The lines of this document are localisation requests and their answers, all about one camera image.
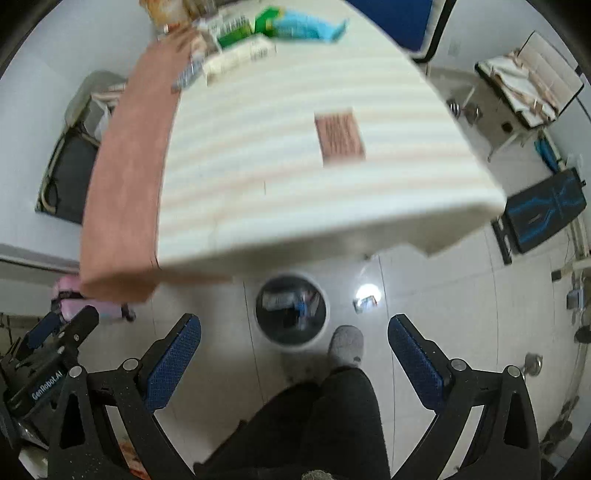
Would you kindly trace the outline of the blue white small box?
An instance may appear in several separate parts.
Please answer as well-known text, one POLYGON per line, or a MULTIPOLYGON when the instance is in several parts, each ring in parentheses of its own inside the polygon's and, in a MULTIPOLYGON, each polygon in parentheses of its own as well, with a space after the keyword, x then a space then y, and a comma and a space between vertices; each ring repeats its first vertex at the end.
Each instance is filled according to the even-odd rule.
POLYGON ((355 300, 353 300, 353 309, 355 309, 356 314, 362 314, 377 308, 377 306, 379 306, 379 303, 380 299, 377 298, 375 295, 358 297, 355 300))

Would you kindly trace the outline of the green blue plastic bag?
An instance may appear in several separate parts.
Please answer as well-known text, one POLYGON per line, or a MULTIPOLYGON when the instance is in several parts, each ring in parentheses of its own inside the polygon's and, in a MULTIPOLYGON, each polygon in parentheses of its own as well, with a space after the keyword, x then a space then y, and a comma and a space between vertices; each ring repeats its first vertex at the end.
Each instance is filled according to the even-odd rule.
POLYGON ((254 20, 253 33, 283 40, 338 41, 346 32, 348 21, 339 24, 294 10, 269 7, 254 20))

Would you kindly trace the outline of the white round trash bin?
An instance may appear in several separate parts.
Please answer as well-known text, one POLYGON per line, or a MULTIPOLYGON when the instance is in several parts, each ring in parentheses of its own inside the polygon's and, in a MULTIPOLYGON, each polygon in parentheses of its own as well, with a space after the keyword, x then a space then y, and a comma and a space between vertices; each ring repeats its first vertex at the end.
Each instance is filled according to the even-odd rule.
POLYGON ((283 352, 311 347, 329 325, 329 301, 314 280, 298 273, 267 279, 253 307, 260 333, 283 352))

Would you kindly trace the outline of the grey slipper right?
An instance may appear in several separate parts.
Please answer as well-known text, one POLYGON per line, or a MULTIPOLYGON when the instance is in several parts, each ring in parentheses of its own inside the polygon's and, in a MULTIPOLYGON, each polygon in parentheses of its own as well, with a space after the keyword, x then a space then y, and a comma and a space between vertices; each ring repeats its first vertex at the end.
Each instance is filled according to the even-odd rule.
POLYGON ((335 329, 329 342, 329 368, 358 368, 363 361, 363 352, 363 332, 353 325, 341 325, 335 329))

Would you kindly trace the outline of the pink suitcase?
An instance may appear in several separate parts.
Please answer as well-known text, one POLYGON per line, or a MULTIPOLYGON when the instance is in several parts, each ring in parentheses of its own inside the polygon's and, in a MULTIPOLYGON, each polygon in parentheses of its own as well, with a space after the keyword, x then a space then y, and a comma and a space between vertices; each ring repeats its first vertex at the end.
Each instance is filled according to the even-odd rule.
POLYGON ((51 310, 64 322, 70 322, 83 308, 95 308, 101 319, 135 320, 135 312, 127 304, 116 304, 85 297, 80 292, 80 279, 77 275, 59 278, 52 287, 51 310))

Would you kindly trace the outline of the person's black trouser legs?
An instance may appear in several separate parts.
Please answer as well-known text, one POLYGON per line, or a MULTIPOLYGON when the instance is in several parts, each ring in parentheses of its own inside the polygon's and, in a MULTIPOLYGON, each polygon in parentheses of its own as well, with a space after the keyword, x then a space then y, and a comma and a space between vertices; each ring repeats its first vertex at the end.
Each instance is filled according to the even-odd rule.
POLYGON ((198 479, 389 479, 380 408, 360 368, 288 387, 242 421, 198 479))

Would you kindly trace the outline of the pink brown table cloth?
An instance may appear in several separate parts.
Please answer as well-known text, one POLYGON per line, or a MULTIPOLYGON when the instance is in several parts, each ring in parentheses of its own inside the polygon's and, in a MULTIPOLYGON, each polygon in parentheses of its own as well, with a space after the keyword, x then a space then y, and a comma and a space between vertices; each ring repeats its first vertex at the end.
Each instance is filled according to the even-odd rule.
POLYGON ((80 237, 81 293, 113 303, 146 301, 161 283, 216 284, 224 275, 161 267, 156 258, 164 158, 197 30, 186 24, 153 41, 137 61, 102 136, 80 237))

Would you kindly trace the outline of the black blue patterned panel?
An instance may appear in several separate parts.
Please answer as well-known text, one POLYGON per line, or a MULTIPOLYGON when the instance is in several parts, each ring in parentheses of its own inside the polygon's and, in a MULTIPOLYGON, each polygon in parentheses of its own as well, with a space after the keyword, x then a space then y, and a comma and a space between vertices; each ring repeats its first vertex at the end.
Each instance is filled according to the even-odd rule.
POLYGON ((568 168, 509 197, 505 211, 491 222, 503 263, 523 255, 559 233, 585 210, 584 182, 568 168))

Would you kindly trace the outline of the white striped table cloth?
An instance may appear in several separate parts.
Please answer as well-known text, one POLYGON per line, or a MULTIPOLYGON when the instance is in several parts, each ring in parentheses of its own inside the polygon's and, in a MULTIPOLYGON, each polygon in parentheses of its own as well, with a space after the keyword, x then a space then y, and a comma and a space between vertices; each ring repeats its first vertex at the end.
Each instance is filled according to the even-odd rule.
POLYGON ((161 267, 238 276, 399 243, 441 251, 506 196, 423 72, 342 1, 290 10, 348 21, 338 42, 276 55, 181 96, 165 157, 161 267), (325 167, 315 115, 353 110, 366 160, 325 167))

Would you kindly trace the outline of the brown printed card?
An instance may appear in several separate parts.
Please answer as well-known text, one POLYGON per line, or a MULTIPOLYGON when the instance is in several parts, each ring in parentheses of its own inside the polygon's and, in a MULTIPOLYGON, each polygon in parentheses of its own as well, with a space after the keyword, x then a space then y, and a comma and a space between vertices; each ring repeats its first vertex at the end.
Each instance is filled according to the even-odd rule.
POLYGON ((366 160, 366 148, 353 110, 315 115, 322 165, 338 166, 366 160))

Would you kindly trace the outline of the silver blister pill pack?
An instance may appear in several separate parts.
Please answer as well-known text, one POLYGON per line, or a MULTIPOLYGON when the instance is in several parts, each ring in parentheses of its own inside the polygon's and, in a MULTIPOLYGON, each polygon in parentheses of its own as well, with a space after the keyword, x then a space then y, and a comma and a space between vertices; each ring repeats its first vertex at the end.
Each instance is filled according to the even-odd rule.
POLYGON ((202 75, 202 72, 204 72, 204 68, 202 68, 203 63, 200 59, 190 60, 172 83, 171 92, 177 93, 190 87, 202 75))

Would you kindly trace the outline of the beige chair with bags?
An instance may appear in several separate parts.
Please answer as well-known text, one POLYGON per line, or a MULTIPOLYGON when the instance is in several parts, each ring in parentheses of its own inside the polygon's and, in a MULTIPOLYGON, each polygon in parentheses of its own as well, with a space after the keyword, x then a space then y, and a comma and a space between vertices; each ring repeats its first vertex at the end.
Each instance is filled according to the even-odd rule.
POLYGON ((583 88, 576 69, 536 31, 520 48, 480 61, 475 70, 527 129, 554 123, 583 88))

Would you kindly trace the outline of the blue backed chair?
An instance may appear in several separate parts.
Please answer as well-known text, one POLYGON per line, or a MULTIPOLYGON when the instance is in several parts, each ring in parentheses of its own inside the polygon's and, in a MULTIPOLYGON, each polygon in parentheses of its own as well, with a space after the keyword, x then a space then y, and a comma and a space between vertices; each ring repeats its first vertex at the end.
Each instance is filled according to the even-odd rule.
POLYGON ((417 64, 435 56, 456 0, 353 0, 349 5, 374 22, 417 64))

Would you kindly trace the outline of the green white medicine box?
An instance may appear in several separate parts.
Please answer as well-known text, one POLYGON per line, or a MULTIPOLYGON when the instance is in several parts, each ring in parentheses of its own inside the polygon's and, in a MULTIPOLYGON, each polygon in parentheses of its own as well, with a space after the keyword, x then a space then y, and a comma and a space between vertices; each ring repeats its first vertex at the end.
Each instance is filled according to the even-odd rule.
POLYGON ((221 49, 231 47, 253 34, 252 23, 245 15, 228 17, 217 15, 208 20, 206 25, 221 49))

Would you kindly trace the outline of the orange snack bag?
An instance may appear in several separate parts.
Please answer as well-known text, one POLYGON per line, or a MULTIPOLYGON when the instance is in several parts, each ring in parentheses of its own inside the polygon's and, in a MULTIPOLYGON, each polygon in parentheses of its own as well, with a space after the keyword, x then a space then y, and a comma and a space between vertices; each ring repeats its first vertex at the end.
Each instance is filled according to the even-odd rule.
POLYGON ((190 15, 182 0, 140 0, 139 5, 156 28, 190 22, 190 15))

